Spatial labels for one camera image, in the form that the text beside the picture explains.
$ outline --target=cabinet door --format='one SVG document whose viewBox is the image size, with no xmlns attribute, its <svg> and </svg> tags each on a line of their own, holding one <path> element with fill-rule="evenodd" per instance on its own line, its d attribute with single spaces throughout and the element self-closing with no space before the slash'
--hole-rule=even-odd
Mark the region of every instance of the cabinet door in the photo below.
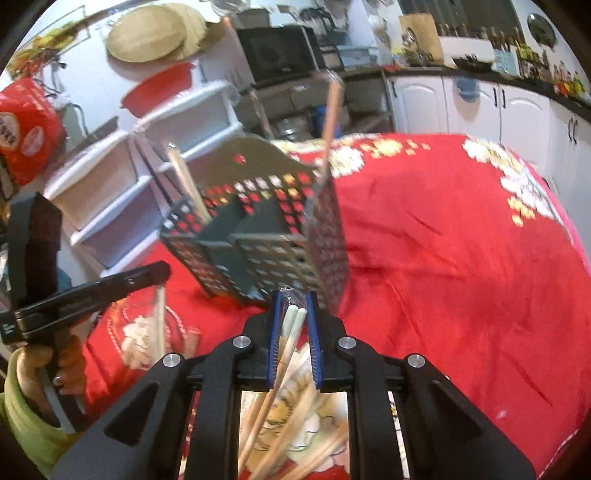
<svg viewBox="0 0 591 480">
<path fill-rule="evenodd" d="M 583 241 L 587 254 L 591 254 L 591 125 L 575 118 L 573 138 L 576 167 L 563 206 Z"/>
<path fill-rule="evenodd" d="M 552 191 L 564 200 L 574 180 L 576 158 L 572 129 L 575 114 L 559 103 L 550 103 L 550 146 L 546 180 Z"/>
<path fill-rule="evenodd" d="M 545 175 L 550 131 L 550 99 L 501 85 L 501 143 Z"/>
<path fill-rule="evenodd" d="M 392 84 L 397 132 L 449 132 L 441 77 L 401 77 L 392 80 Z"/>
<path fill-rule="evenodd" d="M 486 138 L 493 142 L 501 139 L 501 91 L 496 83 L 479 82 L 476 102 L 465 101 L 454 85 L 454 79 L 444 78 L 443 86 L 447 104 L 447 119 L 451 134 L 465 134 Z"/>
</svg>

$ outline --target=chopstick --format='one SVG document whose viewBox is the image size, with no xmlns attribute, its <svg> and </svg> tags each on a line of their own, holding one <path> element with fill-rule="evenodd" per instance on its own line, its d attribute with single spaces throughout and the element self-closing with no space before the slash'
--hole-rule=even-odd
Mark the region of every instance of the chopstick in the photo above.
<svg viewBox="0 0 591 480">
<path fill-rule="evenodd" d="M 343 94 L 343 80 L 333 72 L 328 72 L 327 76 L 330 84 L 328 100 L 326 102 L 326 113 L 324 115 L 324 128 L 322 130 L 322 139 L 324 140 L 324 154 L 320 165 L 322 178 L 328 176 L 330 172 L 330 149 L 335 137 L 335 129 L 339 119 Z"/>
<path fill-rule="evenodd" d="M 291 328 L 293 327 L 294 321 L 296 319 L 297 312 L 298 307 L 296 305 L 289 305 L 289 307 L 287 307 L 287 311 L 285 312 L 285 316 L 283 317 L 283 323 L 281 324 L 281 336 L 279 339 L 279 357 L 283 355 L 285 343 L 289 338 Z M 238 455 L 240 455 L 244 450 L 246 441 L 250 435 L 250 432 L 252 431 L 252 428 L 255 425 L 258 413 L 261 410 L 263 403 L 265 401 L 265 396 L 265 393 L 256 394 L 256 399 L 253 402 L 251 409 L 249 410 L 248 414 L 244 419 L 244 427 L 241 429 L 241 434 L 238 440 Z"/>
<path fill-rule="evenodd" d="M 340 425 L 323 445 L 314 448 L 292 470 L 287 472 L 280 480 L 301 480 L 311 474 L 321 465 L 337 448 L 343 445 L 349 438 L 349 425 Z"/>
<path fill-rule="evenodd" d="M 306 313 L 306 309 L 298 309 L 289 337 L 285 342 L 285 347 L 280 357 L 279 364 L 277 365 L 275 385 L 271 390 L 269 390 L 268 393 L 264 395 L 261 408 L 256 415 L 256 420 L 252 426 L 252 429 L 249 432 L 244 431 L 244 435 L 247 437 L 246 441 L 244 442 L 243 449 L 241 452 L 239 451 L 238 455 L 238 475 L 240 475 L 244 466 L 246 465 L 246 461 L 248 460 L 248 457 L 255 446 L 256 439 L 261 432 L 262 426 L 264 425 L 267 415 L 269 415 L 269 411 L 271 410 L 271 406 L 273 405 L 273 401 L 275 400 L 275 396 L 277 395 L 281 383 L 283 382 L 287 366 L 290 363 L 291 356 L 293 355 L 293 352 L 296 349 L 296 344 L 300 338 L 301 329 L 303 327 L 304 320 L 306 319 Z"/>
<path fill-rule="evenodd" d="M 249 480 L 261 480 L 267 476 L 269 471 L 280 459 L 283 450 L 289 445 L 290 440 L 300 431 L 304 422 L 310 415 L 310 412 L 315 410 L 313 406 L 316 404 L 317 397 L 318 391 L 316 390 L 316 385 L 312 381 L 311 375 L 309 375 L 306 389 L 302 393 L 300 401 L 293 410 L 289 421 L 282 428 L 281 433 L 276 438 L 271 448 L 261 459 L 259 464 L 257 464 L 256 468 L 251 473 Z"/>
<path fill-rule="evenodd" d="M 166 288 L 164 285 L 156 285 L 154 292 L 154 310 L 152 311 L 150 346 L 152 353 L 152 362 L 155 364 L 166 353 L 164 343 L 164 315 L 166 311 Z"/>
<path fill-rule="evenodd" d="M 183 186 L 183 190 L 185 193 L 191 198 L 193 202 L 193 206 L 195 207 L 195 213 L 201 219 L 202 225 L 207 225 L 212 216 L 207 211 L 207 207 L 203 203 L 203 199 L 201 198 L 201 194 L 193 181 L 193 177 L 191 176 L 191 172 L 189 172 L 189 168 L 187 167 L 187 163 L 185 162 L 184 158 L 181 156 L 178 148 L 175 144 L 170 142 L 167 147 L 167 156 L 170 160 L 170 163 L 174 167 L 174 171 L 177 174 L 178 180 L 180 181 L 181 185 Z"/>
</svg>

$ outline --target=hand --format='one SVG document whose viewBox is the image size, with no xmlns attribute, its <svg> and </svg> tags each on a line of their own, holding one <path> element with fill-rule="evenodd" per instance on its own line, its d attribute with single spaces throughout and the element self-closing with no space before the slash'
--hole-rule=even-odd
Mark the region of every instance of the hand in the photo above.
<svg viewBox="0 0 591 480">
<path fill-rule="evenodd" d="M 50 362 L 52 353 L 48 346 L 27 345 L 17 360 L 17 380 L 22 394 L 33 402 L 38 413 L 46 421 L 53 420 L 53 409 L 37 379 L 37 369 L 43 368 Z M 60 352 L 58 364 L 60 370 L 53 379 L 53 384 L 62 385 L 60 394 L 84 394 L 86 359 L 82 355 L 82 343 L 76 335 L 72 335 L 68 346 Z"/>
</svg>

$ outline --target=gray plastic basket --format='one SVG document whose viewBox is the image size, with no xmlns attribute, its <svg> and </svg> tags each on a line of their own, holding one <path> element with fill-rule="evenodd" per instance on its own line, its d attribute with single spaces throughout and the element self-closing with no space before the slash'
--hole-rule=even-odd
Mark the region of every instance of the gray plastic basket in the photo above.
<svg viewBox="0 0 591 480">
<path fill-rule="evenodd" d="M 212 221 L 201 225 L 184 199 L 160 237 L 204 290 L 243 303 L 268 302 L 282 286 L 316 290 L 335 312 L 349 264 L 332 177 L 253 135 L 226 141 L 197 171 Z"/>
</svg>

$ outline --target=cutting board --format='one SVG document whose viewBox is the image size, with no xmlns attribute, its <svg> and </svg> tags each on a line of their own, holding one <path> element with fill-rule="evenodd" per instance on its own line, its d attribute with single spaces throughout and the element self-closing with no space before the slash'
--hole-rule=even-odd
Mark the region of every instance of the cutting board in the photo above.
<svg viewBox="0 0 591 480">
<path fill-rule="evenodd" d="M 443 49 L 437 27 L 431 14 L 410 14 L 400 17 L 402 33 L 412 28 L 417 37 L 417 46 L 433 55 L 433 60 L 443 62 Z"/>
</svg>

